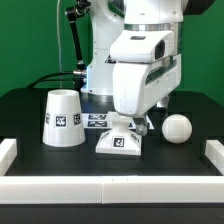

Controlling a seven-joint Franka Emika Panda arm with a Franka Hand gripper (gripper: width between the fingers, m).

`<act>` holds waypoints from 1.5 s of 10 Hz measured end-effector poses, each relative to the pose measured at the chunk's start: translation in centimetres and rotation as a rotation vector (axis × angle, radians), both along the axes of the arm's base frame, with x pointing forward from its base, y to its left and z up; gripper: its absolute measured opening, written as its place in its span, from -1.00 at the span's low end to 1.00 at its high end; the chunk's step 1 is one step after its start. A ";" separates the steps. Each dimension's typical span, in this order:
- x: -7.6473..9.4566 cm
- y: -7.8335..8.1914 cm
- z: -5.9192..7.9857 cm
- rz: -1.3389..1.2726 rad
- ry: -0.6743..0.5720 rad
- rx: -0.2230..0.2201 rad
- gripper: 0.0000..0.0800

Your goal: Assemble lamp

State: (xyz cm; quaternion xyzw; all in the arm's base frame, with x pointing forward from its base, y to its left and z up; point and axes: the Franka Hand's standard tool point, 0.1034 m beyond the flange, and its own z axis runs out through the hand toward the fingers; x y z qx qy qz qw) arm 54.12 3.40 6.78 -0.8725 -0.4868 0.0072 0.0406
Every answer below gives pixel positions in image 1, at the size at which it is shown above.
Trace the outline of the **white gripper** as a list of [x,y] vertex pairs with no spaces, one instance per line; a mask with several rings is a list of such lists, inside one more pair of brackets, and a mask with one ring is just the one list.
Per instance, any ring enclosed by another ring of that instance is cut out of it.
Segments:
[[163,71],[162,61],[116,63],[113,69],[114,108],[123,116],[136,118],[136,133],[145,136],[149,125],[146,116],[142,115],[174,90],[180,80],[181,55],[174,57],[166,71]]

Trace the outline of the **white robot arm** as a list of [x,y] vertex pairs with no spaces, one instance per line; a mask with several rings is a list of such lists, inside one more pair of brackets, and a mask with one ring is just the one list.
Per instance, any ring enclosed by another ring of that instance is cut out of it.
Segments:
[[215,0],[90,0],[93,59],[87,90],[112,98],[116,112],[147,133],[147,112],[181,80],[181,31],[186,15]]

